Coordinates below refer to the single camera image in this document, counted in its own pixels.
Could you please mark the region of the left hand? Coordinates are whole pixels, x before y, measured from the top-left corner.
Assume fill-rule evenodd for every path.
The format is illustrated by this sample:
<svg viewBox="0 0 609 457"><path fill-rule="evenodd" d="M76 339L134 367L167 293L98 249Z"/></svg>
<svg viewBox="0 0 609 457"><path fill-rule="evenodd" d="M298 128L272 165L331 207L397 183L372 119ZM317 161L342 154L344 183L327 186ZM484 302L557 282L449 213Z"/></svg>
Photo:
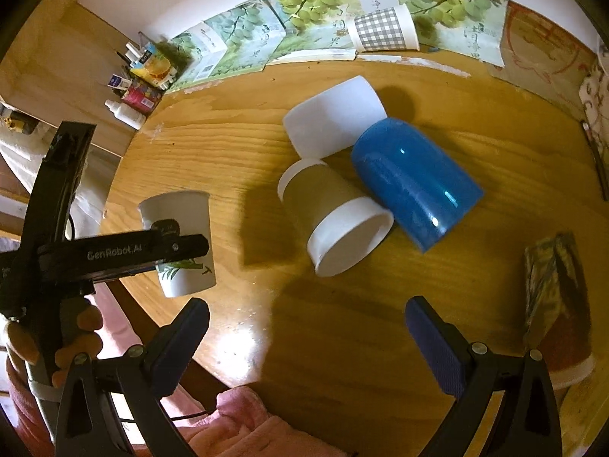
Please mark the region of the left hand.
<svg viewBox="0 0 609 457"><path fill-rule="evenodd" d="M61 334L62 344L54 354L54 371L51 382L54 388L61 388L67 379L68 370L75 356L87 354L91 359L96 358L103 348L103 342L98 331L103 327L103 317L98 307L92 303L84 308L76 318L68 321L68 335ZM7 349L10 364L20 381L26 385L28 381L27 367L35 366L40 357L38 342L31 331L18 322L10 322L5 327Z"/></svg>

